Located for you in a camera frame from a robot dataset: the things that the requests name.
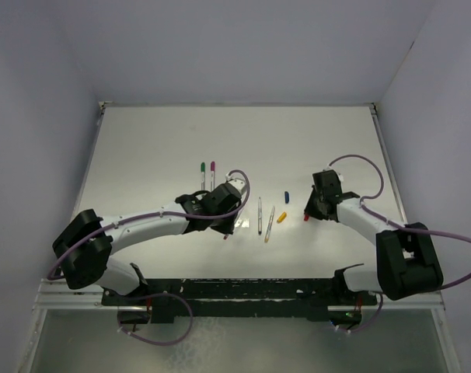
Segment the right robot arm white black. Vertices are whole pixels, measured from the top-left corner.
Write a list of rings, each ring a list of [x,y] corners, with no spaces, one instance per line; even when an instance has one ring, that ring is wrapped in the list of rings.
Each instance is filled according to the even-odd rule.
[[[313,187],[304,214],[334,221],[356,231],[375,248],[375,265],[354,264],[336,270],[333,297],[350,304],[361,291],[382,293],[396,301],[443,285],[443,273],[427,227],[421,223],[397,227],[377,219],[362,208],[361,198],[342,190],[340,177],[331,170],[312,175]]]

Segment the aluminium extrusion rail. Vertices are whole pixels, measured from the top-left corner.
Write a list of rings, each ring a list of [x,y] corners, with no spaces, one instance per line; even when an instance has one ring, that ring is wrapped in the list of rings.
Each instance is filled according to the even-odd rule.
[[[34,308],[46,310],[94,310],[102,308],[103,289],[91,285],[72,290],[63,281],[42,281]]]

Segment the blue marker pen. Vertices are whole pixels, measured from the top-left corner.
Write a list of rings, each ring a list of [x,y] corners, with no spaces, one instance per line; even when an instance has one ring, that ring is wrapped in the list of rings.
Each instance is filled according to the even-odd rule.
[[[258,231],[258,235],[262,235],[262,232],[263,232],[263,210],[262,210],[261,197],[258,197],[258,205],[257,205],[257,231]]]

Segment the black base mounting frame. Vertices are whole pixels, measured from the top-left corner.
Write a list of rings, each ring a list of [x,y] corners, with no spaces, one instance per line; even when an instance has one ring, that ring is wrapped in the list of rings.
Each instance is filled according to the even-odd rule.
[[[135,265],[99,281],[103,305],[118,306],[119,320],[172,323],[179,317],[300,318],[357,325],[361,307],[377,305],[367,291],[350,291],[341,271],[332,278],[146,279]]]

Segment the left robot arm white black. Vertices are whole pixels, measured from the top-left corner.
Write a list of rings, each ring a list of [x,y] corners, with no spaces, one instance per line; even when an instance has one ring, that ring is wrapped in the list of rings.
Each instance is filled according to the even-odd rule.
[[[137,305],[146,297],[147,283],[136,264],[123,264],[114,254],[151,239],[208,228],[231,235],[248,189],[243,180],[233,179],[138,215],[102,218],[93,209],[82,211],[53,243],[62,277],[72,290],[96,284]]]

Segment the yellow marker pen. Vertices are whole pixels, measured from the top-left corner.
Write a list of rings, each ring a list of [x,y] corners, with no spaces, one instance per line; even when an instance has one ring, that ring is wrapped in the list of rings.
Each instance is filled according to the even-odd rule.
[[[268,243],[269,239],[270,239],[271,229],[272,229],[272,226],[273,226],[273,223],[274,223],[274,215],[275,215],[275,206],[272,206],[272,208],[270,210],[269,220],[268,220],[268,223],[267,223],[267,229],[265,231],[265,235],[264,235],[264,239],[263,239],[263,241],[265,243]]]

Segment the purple marker pen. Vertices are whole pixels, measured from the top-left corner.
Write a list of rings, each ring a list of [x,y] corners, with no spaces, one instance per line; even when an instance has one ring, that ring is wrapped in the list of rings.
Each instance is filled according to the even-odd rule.
[[[215,189],[215,171],[212,172],[210,169],[210,191]]]

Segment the yellow pen cap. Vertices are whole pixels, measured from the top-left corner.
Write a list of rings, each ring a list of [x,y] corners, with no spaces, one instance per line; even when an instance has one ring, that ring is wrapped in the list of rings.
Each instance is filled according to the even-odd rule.
[[[277,222],[278,222],[278,223],[282,223],[282,221],[283,221],[284,219],[286,219],[286,217],[287,217],[287,213],[286,213],[286,212],[283,212],[283,213],[278,217]]]

